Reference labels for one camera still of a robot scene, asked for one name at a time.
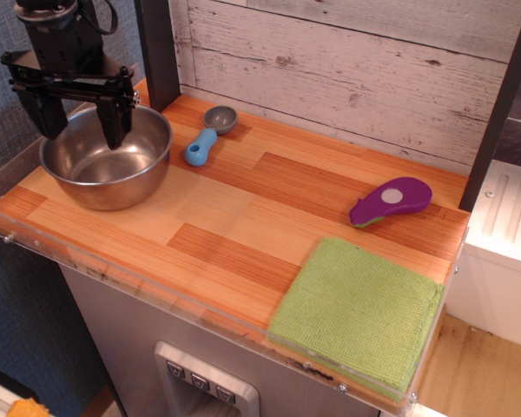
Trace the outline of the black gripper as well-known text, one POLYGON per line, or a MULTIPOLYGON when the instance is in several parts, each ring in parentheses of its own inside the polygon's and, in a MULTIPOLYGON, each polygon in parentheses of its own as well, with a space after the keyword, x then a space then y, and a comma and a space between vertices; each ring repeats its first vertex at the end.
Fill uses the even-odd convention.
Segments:
POLYGON ((108 147, 121 147, 132 129, 136 106, 133 70, 108 57, 103 38, 118 29, 112 16, 106 29, 96 16, 19 16, 31 49, 5 52, 10 85, 39 132, 55 140, 68 124, 63 100, 93 103, 108 147))

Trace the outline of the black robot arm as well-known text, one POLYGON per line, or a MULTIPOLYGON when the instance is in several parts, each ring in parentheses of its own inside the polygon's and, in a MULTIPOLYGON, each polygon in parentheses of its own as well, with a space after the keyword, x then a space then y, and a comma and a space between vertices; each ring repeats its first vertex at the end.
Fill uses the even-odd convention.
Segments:
POLYGON ((93 103, 105 140, 118 149, 132 129, 136 106, 134 71, 103 51, 103 38, 90 1, 18 1, 16 17, 27 30, 31 50, 8 51, 0 61, 10 71, 10 87, 40 133, 54 140, 68 125, 63 101, 93 103))

